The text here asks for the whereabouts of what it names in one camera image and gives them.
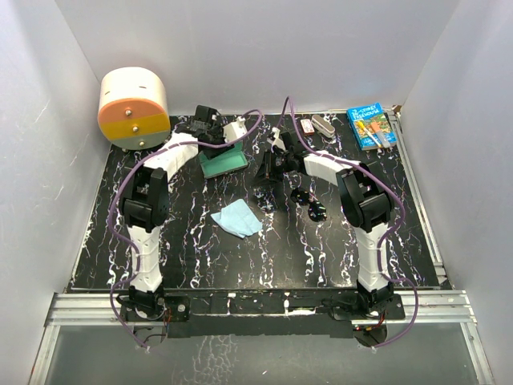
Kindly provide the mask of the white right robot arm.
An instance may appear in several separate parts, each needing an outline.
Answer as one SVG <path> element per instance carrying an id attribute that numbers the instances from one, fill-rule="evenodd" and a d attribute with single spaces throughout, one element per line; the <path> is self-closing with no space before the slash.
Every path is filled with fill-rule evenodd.
<path id="1" fill-rule="evenodd" d="M 394 296 L 393 284 L 386 278 L 386 247 L 380 239 L 388 230 L 393 199 L 367 173 L 370 166 L 345 160 L 327 151 L 301 149 L 289 132 L 273 128 L 268 136 L 261 166 L 253 178 L 257 187 L 273 186 L 289 172 L 320 178 L 338 188 L 345 219 L 357 239 L 359 271 L 357 293 L 341 304 L 342 309 L 367 318 L 383 315 Z"/>

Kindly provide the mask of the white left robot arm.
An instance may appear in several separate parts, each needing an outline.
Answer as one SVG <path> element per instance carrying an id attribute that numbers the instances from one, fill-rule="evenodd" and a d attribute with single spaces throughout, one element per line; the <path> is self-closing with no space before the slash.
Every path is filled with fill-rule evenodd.
<path id="1" fill-rule="evenodd" d="M 233 149 L 246 133 L 244 117 L 223 125 L 216 109 L 199 105 L 190 124 L 177 128 L 169 141 L 133 172 L 119 201 L 132 267 L 128 295 L 117 297 L 121 305 L 149 320 L 164 314 L 160 230 L 169 213 L 168 182 L 202 151 L 207 152 L 207 159 L 216 159 Z"/>

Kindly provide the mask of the light blue cleaning cloth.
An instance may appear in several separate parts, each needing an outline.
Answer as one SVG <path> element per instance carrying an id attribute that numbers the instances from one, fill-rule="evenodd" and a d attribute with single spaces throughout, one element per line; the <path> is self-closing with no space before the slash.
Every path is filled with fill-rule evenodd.
<path id="1" fill-rule="evenodd" d="M 242 199 L 223 207 L 218 213 L 212 213 L 211 217 L 225 232 L 241 239 L 262 230 L 261 222 Z"/>

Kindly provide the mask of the grey glasses case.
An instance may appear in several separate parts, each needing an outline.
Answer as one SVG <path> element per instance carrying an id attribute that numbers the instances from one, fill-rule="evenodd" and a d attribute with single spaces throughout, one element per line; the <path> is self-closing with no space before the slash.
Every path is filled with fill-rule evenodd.
<path id="1" fill-rule="evenodd" d="M 205 152 L 199 154 L 200 167 L 203 171 L 205 179 L 221 176 L 230 172 L 238 171 L 248 166 L 248 161 L 243 152 L 241 142 L 234 145 L 222 154 L 209 159 Z"/>

